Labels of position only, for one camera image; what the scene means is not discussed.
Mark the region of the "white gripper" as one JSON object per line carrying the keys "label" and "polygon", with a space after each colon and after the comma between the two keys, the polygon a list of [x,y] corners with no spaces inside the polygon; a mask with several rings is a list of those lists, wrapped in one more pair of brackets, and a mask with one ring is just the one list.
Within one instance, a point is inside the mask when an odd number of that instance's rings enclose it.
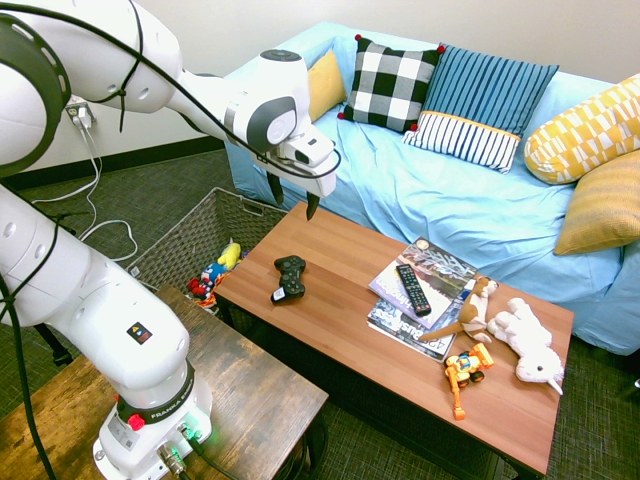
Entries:
{"label": "white gripper", "polygon": [[265,154],[267,162],[257,160],[266,172],[275,202],[284,202],[281,179],[305,191],[306,219],[317,211],[320,198],[330,195],[336,186],[337,152],[334,142],[314,125],[303,133],[292,135]]}

